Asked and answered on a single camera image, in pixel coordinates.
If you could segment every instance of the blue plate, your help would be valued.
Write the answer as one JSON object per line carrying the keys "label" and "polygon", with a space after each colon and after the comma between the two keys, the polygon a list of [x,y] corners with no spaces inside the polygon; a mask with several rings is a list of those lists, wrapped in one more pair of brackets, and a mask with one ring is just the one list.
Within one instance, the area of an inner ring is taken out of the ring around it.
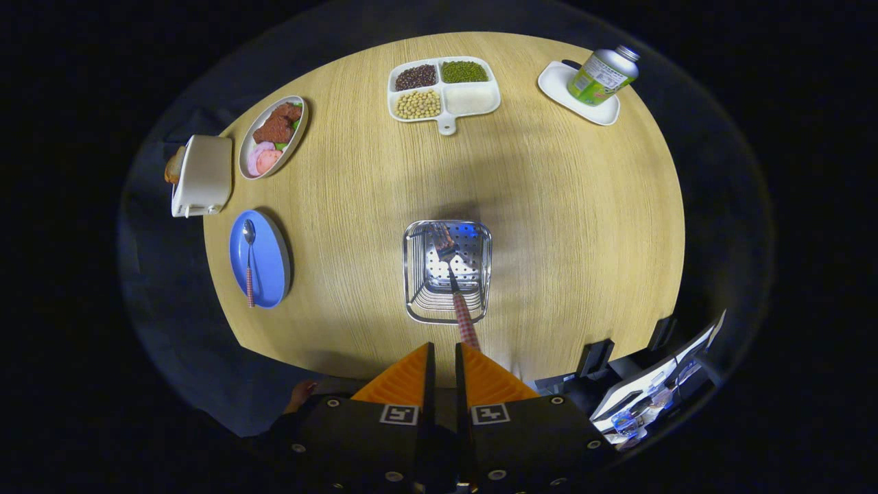
{"label": "blue plate", "polygon": [[228,239],[228,256],[238,287],[244,294],[241,303],[247,303],[247,241],[244,240],[244,221],[251,220],[256,238],[250,253],[250,271],[253,275],[253,302],[271,309],[284,299],[290,290],[290,254],[284,237],[267,216],[252,209],[244,211],[232,225]]}

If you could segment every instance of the fork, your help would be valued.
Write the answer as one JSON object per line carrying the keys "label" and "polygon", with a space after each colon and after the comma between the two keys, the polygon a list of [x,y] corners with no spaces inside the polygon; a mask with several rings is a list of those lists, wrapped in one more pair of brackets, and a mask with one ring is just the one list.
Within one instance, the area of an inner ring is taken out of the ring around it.
{"label": "fork", "polygon": [[454,311],[457,314],[457,327],[460,329],[460,340],[481,352],[479,337],[472,326],[470,310],[466,307],[464,295],[457,285],[457,278],[451,268],[451,260],[457,255],[458,245],[451,239],[451,233],[444,223],[430,223],[430,231],[433,234],[433,243],[436,247],[436,256],[443,263],[448,264],[448,278],[451,282],[451,296],[454,299]]}

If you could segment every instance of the green label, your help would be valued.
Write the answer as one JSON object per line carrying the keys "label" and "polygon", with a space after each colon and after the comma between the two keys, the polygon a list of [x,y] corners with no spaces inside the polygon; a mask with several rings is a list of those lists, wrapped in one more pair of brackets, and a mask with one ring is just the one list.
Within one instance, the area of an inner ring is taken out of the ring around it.
{"label": "green label", "polygon": [[597,106],[633,80],[634,77],[625,76],[592,55],[571,79],[567,90],[586,105]]}

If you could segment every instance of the green vegetable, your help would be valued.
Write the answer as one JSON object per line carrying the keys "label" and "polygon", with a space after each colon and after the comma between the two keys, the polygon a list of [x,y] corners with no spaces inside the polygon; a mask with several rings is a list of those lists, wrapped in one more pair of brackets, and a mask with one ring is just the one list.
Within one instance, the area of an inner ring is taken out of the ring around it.
{"label": "green vegetable", "polygon": [[444,62],[442,80],[445,83],[485,83],[488,74],[485,68],[476,62]]}

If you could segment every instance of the red checkered handle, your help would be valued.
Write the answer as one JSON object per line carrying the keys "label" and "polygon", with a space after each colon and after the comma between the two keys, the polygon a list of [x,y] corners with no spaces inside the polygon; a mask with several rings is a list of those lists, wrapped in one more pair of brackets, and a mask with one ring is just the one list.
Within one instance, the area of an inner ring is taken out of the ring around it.
{"label": "red checkered handle", "polygon": [[247,307],[253,307],[253,273],[250,266],[247,266]]}
{"label": "red checkered handle", "polygon": [[476,349],[476,351],[481,352],[482,350],[479,348],[479,337],[476,336],[476,330],[472,327],[470,310],[466,308],[464,296],[459,292],[454,293],[454,311],[457,313],[457,327],[460,328],[460,341]]}

